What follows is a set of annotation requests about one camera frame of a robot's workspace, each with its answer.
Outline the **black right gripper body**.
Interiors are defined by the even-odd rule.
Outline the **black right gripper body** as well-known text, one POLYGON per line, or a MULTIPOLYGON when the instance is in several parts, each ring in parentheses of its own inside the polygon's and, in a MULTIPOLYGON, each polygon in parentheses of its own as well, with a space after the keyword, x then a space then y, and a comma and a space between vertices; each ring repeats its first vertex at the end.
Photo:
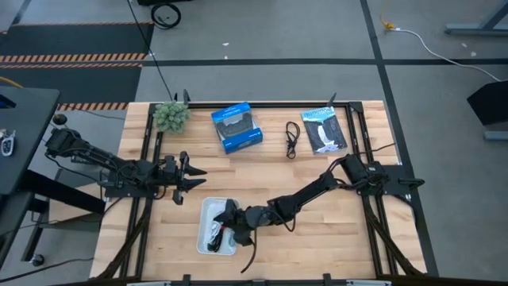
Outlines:
POLYGON ((242 246, 248 246, 253 243, 251 232, 258 226, 268 226, 274 220, 272 218, 273 209, 271 207, 247 207, 245 210, 235 206, 233 211, 233 239, 242 246))

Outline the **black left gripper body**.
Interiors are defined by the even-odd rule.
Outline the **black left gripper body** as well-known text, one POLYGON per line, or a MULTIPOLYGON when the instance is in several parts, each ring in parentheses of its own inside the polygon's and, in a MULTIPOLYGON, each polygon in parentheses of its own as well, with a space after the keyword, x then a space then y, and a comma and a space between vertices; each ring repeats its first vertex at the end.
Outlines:
POLYGON ((180 153, 180 166, 176 164, 176 160, 173 156, 166 156, 164 188, 175 186, 172 193, 172 200, 176 205, 183 204, 183 193, 188 192, 187 179, 185 178, 188 160, 189 156, 186 151, 180 153))

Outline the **white plastic tray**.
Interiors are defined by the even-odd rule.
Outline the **white plastic tray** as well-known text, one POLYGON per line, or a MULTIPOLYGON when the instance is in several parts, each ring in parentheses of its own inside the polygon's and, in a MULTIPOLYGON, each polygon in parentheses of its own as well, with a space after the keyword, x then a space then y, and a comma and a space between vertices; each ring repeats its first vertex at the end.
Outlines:
POLYGON ((197 240, 197 251, 201 254, 231 256, 237 250, 234 232, 214 221, 214 217, 224 211, 227 199, 208 197, 202 202, 197 240))

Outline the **green artificial plant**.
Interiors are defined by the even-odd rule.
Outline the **green artificial plant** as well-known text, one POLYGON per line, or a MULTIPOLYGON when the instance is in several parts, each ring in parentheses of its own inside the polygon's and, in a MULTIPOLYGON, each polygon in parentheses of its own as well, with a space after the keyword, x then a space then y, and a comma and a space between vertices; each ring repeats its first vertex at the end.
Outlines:
POLYGON ((164 102, 156 104, 153 114, 154 123, 160 132, 182 133, 191 111, 182 102, 164 102))

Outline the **blue game controller box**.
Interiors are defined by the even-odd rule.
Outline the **blue game controller box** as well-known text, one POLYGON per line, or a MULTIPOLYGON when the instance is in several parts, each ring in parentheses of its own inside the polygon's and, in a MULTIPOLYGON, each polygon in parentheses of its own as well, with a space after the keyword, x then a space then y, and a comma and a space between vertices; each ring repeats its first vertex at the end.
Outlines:
POLYGON ((211 114, 217 135, 226 154, 235 153, 263 141, 263 133, 247 102, 211 114))

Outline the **Yellowstone picture book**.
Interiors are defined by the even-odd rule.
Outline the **Yellowstone picture book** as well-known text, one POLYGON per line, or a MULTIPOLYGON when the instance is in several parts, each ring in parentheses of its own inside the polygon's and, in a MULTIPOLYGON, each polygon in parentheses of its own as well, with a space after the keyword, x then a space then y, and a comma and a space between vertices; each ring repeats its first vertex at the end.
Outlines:
POLYGON ((301 117, 314 154, 334 153, 348 147, 333 107, 307 110, 301 117))

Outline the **black desk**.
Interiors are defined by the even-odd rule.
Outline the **black desk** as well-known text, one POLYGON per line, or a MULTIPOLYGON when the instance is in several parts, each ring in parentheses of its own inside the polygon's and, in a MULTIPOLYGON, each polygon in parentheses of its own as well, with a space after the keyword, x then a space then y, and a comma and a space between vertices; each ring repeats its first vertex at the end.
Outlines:
POLYGON ((5 157, 0 148, 0 270, 26 213, 48 209, 37 195, 104 213, 104 201, 29 169, 59 99, 56 89, 0 86, 0 129, 14 133, 13 153, 5 157))

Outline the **black hazard-striped floor mat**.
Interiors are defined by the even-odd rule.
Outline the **black hazard-striped floor mat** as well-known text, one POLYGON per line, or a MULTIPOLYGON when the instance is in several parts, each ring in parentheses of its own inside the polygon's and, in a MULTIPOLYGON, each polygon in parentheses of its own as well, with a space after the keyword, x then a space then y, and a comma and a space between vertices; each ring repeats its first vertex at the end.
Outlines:
POLYGON ((124 110, 136 98, 150 21, 19 24, 0 33, 0 86, 60 91, 60 110, 124 110))

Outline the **white key fob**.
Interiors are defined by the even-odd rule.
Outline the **white key fob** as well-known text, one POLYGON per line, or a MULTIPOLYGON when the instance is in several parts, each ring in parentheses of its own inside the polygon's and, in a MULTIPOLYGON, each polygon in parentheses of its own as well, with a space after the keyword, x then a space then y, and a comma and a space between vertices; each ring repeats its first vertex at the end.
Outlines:
POLYGON ((0 129, 0 153, 4 157, 12 155, 15 143, 15 132, 8 133, 6 129, 0 129))

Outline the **black box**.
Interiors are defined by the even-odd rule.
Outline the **black box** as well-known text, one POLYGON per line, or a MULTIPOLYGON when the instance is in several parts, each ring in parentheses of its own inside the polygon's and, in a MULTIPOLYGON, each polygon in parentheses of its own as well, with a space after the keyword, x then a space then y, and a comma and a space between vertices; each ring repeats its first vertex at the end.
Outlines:
POLYGON ((508 81, 485 84, 467 101, 484 126, 508 122, 508 81))

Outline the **grey table leg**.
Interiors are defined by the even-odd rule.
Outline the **grey table leg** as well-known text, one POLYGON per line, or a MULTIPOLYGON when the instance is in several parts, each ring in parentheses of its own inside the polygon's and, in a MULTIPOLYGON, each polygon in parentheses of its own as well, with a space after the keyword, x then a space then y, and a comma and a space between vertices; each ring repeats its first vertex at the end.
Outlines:
POLYGON ((481 22, 447 24, 444 28, 444 33, 448 35, 463 34, 470 36, 508 37, 508 25, 499 24, 506 16, 508 16, 508 0, 502 0, 481 22))

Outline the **black aluminium table frame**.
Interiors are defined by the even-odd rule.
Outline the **black aluminium table frame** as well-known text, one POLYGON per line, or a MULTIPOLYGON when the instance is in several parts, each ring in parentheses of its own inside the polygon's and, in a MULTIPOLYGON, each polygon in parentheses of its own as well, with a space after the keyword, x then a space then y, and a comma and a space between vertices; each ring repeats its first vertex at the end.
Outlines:
POLYGON ((205 183, 176 205, 165 195, 152 205, 148 237, 131 250, 127 273, 143 263, 143 280, 167 280, 173 285, 188 278, 191 285, 235 284, 247 286, 297 286, 333 284, 347 279, 371 279, 375 270, 361 198, 352 191, 331 191, 306 205, 294 232, 285 226, 265 227, 259 245, 240 247, 231 256, 200 254, 198 224, 202 201, 230 197, 240 205, 260 205, 305 187, 334 160, 332 153, 315 155, 305 133, 298 139, 297 156, 286 156, 285 125, 300 122, 303 111, 321 106, 319 101, 253 102, 252 113, 264 139, 258 145, 226 154, 211 121, 223 102, 192 102, 191 117, 181 134, 157 136, 148 127, 150 104, 128 105, 118 154, 125 159, 189 153, 190 162, 206 171, 205 183))

